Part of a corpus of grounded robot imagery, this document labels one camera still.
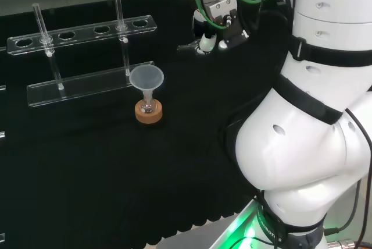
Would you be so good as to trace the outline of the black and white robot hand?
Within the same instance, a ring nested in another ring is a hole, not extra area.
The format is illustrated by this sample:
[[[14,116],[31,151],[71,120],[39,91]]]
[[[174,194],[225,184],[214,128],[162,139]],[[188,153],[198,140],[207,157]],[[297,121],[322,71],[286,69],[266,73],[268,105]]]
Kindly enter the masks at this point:
[[[230,11],[229,15],[219,17],[223,24],[227,24],[226,29],[218,29],[212,26],[202,16],[199,9],[194,11],[193,29],[195,35],[195,50],[197,54],[207,55],[215,47],[219,50],[226,50],[241,45],[249,38],[249,32],[244,30],[238,17],[236,9]]]

